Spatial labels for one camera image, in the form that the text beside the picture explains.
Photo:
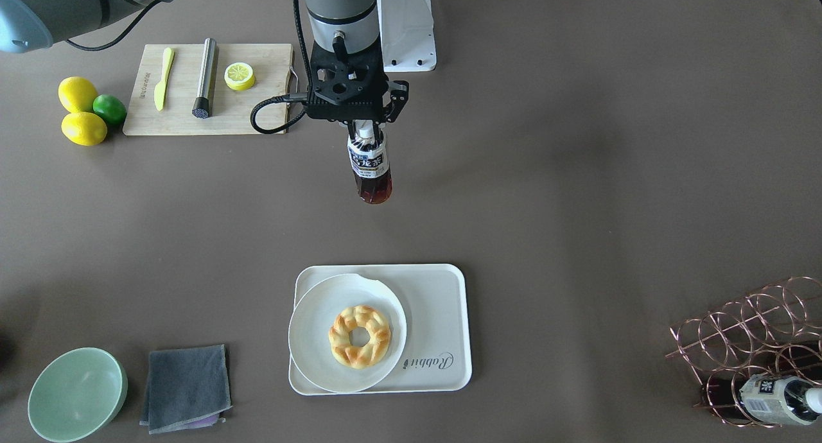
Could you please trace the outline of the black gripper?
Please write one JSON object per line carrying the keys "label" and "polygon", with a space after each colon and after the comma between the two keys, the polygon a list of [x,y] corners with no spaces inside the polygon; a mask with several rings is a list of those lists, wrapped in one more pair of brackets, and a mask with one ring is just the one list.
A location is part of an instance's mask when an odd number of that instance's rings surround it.
{"label": "black gripper", "polygon": [[385,74],[379,43],[347,55],[344,62],[315,43],[310,69],[315,80],[305,109],[312,119],[392,123],[409,99],[408,82],[390,81]]}

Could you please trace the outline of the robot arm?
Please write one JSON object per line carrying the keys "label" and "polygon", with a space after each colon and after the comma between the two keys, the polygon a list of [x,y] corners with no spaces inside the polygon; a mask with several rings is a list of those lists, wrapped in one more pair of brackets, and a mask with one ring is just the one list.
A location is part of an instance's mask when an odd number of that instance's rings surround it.
{"label": "robot arm", "polygon": [[[174,0],[1,0],[2,51],[24,53],[99,30],[159,3]],[[292,0],[297,38],[304,42],[299,0]],[[408,100],[408,83],[390,81],[383,69],[378,0],[305,0],[311,16],[312,52],[302,50],[308,85],[258,103],[250,118],[274,103],[300,103],[302,115],[338,121],[353,135],[362,121],[396,120]]]}

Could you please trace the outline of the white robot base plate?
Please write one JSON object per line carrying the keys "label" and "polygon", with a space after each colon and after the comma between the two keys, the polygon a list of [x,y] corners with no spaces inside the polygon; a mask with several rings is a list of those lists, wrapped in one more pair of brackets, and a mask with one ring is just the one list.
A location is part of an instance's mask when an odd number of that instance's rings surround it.
{"label": "white robot base plate", "polygon": [[431,0],[378,0],[387,73],[427,72],[437,65]]}

